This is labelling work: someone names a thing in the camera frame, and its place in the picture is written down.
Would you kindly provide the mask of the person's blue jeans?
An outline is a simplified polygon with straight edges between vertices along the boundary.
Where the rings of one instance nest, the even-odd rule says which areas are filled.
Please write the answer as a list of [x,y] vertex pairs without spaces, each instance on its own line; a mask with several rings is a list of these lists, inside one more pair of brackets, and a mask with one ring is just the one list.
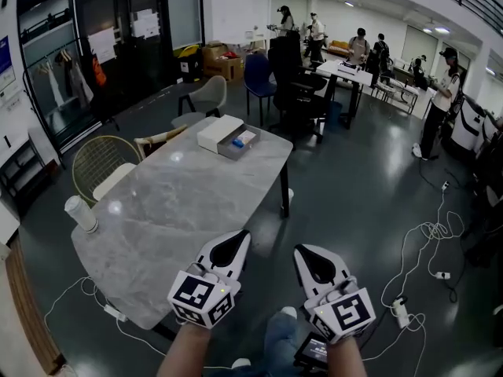
[[294,356],[298,350],[298,321],[276,312],[268,321],[264,337],[263,363],[268,377],[293,377],[297,374]]

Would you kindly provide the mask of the blue chair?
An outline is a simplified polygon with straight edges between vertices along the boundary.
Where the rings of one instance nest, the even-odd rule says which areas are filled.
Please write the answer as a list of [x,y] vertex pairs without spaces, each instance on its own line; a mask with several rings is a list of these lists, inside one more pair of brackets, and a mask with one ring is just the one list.
[[253,53],[244,61],[244,87],[246,89],[247,115],[250,115],[250,96],[259,99],[259,123],[263,126],[263,99],[267,99],[267,110],[270,110],[271,98],[277,90],[275,83],[270,81],[272,69],[270,62],[263,53]]

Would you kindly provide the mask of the grey hanging garment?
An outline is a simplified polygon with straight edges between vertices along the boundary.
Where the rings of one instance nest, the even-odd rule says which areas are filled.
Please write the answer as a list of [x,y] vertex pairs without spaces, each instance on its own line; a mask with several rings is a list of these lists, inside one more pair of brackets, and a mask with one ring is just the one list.
[[72,92],[77,96],[81,108],[86,108],[94,98],[94,93],[87,85],[79,64],[74,60],[69,62],[69,78]]

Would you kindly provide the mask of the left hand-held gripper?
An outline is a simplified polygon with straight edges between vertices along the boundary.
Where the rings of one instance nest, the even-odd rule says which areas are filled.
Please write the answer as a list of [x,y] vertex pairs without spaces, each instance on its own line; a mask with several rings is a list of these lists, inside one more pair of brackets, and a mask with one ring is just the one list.
[[201,248],[199,264],[178,272],[167,296],[178,319],[212,329],[229,314],[251,242],[246,229],[227,232]]

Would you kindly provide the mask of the orange bag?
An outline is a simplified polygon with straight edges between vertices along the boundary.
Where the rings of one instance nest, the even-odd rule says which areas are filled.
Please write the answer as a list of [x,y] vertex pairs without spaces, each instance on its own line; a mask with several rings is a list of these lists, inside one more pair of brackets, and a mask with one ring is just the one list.
[[106,85],[107,78],[106,78],[106,75],[105,75],[96,55],[93,55],[92,68],[93,68],[96,84],[99,87],[104,87]]

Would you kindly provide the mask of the white hanging garment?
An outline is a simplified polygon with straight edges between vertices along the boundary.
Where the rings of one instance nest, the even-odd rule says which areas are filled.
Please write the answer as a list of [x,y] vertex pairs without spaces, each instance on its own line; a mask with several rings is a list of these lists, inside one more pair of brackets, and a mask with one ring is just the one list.
[[46,69],[47,69],[47,74],[49,76],[50,87],[51,87],[51,90],[53,93],[55,103],[56,103],[57,107],[60,107],[64,104],[64,99],[61,95],[59,85],[58,85],[56,77],[53,73],[52,65],[50,64],[49,61],[46,62]]

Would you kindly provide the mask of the blue and white small packet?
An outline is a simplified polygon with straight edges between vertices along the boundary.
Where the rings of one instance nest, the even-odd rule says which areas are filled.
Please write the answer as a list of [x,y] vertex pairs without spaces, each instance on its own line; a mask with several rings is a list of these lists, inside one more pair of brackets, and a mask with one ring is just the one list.
[[245,130],[232,140],[232,144],[238,148],[244,148],[246,145],[251,143],[255,137],[255,133],[249,130]]

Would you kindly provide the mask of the white standing desk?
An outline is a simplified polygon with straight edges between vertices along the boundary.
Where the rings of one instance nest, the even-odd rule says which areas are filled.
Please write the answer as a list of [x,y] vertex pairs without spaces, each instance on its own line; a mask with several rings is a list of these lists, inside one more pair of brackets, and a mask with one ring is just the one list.
[[339,121],[347,130],[357,114],[362,87],[371,86],[372,75],[360,67],[353,68],[350,64],[341,60],[329,60],[320,64],[316,70],[319,75],[329,78],[329,84],[336,86],[338,79],[349,82],[351,87],[351,99],[347,112],[340,113]]

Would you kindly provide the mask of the black bin with yellow lid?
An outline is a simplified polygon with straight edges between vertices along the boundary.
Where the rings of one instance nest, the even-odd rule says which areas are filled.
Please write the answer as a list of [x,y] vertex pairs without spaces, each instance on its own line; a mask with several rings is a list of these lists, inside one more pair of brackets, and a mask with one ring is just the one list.
[[203,57],[199,44],[187,46],[178,56],[183,82],[196,82],[203,76]]

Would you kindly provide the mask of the blue and white poster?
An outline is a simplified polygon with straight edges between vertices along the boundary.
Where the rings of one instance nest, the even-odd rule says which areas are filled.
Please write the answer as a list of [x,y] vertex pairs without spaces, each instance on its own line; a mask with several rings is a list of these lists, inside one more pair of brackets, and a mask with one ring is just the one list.
[[9,38],[0,39],[0,93],[16,79],[9,49]]

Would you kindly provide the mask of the orange sofa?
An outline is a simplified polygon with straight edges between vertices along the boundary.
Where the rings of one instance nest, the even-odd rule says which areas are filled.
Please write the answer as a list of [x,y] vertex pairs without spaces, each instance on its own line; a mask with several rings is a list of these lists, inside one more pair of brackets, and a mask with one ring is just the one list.
[[327,52],[331,53],[332,55],[336,55],[339,57],[346,57],[348,58],[350,56],[350,47],[347,42],[341,42],[341,41],[336,41],[332,40],[327,47]]

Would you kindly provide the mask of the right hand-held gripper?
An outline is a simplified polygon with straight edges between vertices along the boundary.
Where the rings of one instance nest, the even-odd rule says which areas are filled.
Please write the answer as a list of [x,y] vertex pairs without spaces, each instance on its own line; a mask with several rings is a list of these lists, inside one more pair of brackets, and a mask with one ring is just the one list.
[[[334,344],[367,328],[376,314],[366,288],[350,276],[343,259],[323,247],[298,244],[293,258],[309,323]],[[313,289],[324,289],[314,297]]]

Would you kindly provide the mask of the white and grey storage box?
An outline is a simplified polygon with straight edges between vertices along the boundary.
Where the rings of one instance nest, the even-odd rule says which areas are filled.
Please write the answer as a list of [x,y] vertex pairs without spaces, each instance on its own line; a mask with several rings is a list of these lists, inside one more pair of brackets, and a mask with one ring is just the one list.
[[[234,146],[232,140],[245,130],[256,134],[254,140],[244,148]],[[238,160],[260,140],[260,130],[252,129],[241,119],[224,115],[215,118],[212,124],[199,131],[196,139],[201,148],[225,156],[227,159]]]

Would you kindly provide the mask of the person's left forearm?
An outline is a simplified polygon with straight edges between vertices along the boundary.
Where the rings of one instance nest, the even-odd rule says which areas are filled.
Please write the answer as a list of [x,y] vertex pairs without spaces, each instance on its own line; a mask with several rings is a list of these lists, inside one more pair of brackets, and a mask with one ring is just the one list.
[[156,377],[201,377],[211,330],[184,324],[178,331]]

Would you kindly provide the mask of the black office chair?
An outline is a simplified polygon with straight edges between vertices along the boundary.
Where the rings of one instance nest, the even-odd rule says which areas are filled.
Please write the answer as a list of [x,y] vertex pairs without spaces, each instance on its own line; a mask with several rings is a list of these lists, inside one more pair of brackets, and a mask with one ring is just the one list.
[[299,40],[292,36],[273,39],[268,60],[277,86],[273,104],[280,118],[268,130],[285,133],[293,144],[302,134],[312,134],[321,143],[319,123],[325,119],[328,103],[318,92],[327,86],[327,80],[302,65]]

